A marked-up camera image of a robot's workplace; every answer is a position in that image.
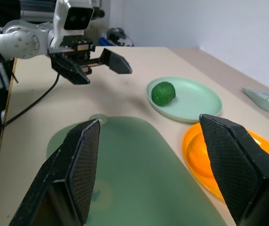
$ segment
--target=orange plate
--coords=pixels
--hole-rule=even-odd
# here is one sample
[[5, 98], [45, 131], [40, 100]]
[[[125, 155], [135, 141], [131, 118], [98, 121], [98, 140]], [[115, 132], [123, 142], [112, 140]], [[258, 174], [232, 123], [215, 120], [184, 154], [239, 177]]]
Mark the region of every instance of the orange plate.
[[[248, 130], [258, 145], [269, 154], [269, 142]], [[197, 180], [211, 193], [223, 200], [222, 194], [215, 181], [210, 159], [206, 150], [204, 136], [200, 124], [195, 124], [185, 133], [182, 139], [182, 154], [188, 168]]]

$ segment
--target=light green plate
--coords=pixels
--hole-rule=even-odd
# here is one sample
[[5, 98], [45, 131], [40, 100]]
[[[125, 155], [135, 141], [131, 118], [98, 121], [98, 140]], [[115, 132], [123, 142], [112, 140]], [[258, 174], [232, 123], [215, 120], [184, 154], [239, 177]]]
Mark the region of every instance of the light green plate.
[[[176, 97], [166, 106], [159, 107], [153, 103], [151, 91], [155, 85], [163, 81], [175, 87]], [[185, 78], [165, 77], [153, 80], [147, 86], [147, 96], [155, 110], [177, 121], [195, 123], [198, 122], [200, 114], [217, 116], [222, 111], [222, 102], [213, 90]]]
[[[101, 118], [87, 226], [226, 226], [164, 138], [148, 122]], [[75, 125], [49, 142], [49, 157]]]

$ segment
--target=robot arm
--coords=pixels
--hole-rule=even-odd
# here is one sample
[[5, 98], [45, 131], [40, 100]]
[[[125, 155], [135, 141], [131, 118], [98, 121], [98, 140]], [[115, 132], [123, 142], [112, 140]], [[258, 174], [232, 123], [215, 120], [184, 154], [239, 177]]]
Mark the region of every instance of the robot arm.
[[128, 62], [108, 49], [100, 58], [90, 58], [95, 46], [84, 36], [84, 30], [91, 20], [104, 15], [90, 0], [58, 0], [53, 23], [10, 21], [0, 27], [0, 62], [47, 55], [52, 68], [74, 84], [89, 84], [86, 75], [98, 65], [107, 65], [117, 73], [132, 73]]

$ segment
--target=green ball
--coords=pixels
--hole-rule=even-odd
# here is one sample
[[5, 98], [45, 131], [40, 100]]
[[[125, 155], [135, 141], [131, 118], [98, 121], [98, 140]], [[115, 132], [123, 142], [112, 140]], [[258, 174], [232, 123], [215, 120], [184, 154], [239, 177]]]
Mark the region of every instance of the green ball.
[[158, 83], [151, 91], [152, 101], [158, 106], [170, 103], [176, 97], [174, 86], [166, 81]]

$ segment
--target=beige table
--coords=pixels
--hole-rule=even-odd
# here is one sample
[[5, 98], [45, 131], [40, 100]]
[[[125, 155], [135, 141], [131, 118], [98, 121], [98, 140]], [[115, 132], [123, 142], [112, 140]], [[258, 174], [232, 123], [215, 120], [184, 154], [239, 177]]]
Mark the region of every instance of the beige table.
[[[243, 80], [247, 79], [250, 84], [244, 86], [261, 85], [213, 57], [195, 49], [175, 50], [181, 57], [191, 61], [191, 64], [200, 66], [199, 71], [166, 48], [111, 49], [129, 61], [133, 68], [132, 75], [117, 75], [101, 66], [93, 69], [89, 86], [75, 86], [60, 78], [58, 85], [43, 101], [4, 130], [0, 148], [0, 226], [8, 225], [40, 166], [46, 160], [50, 138], [58, 130], [85, 121], [93, 114], [136, 116], [150, 122], [184, 163], [180, 144], [183, 134], [191, 125], [169, 120], [150, 106], [145, 95], [146, 86], [158, 77], [181, 76], [211, 87], [223, 101], [222, 117], [236, 121], [269, 140], [269, 114], [263, 115], [258, 108], [249, 106], [249, 100], [244, 96], [240, 96], [240, 99], [234, 95], [236, 92], [240, 93], [238, 90], [231, 90], [227, 85], [224, 85], [227, 89], [221, 86], [219, 83], [224, 78], [217, 78], [219, 74], [214, 74], [211, 79], [204, 73], [207, 70], [210, 74], [213, 73], [214, 68], [207, 69], [212, 65], [217, 71], [228, 73], [230, 70], [239, 74]], [[97, 48], [93, 57], [99, 56], [101, 51], [102, 48]], [[56, 72], [51, 69], [48, 58], [39, 56], [30, 60], [18, 60], [16, 77], [19, 84], [12, 84], [8, 119], [44, 93], [54, 82]], [[204, 192], [227, 225], [234, 226], [226, 205], [206, 190]]]

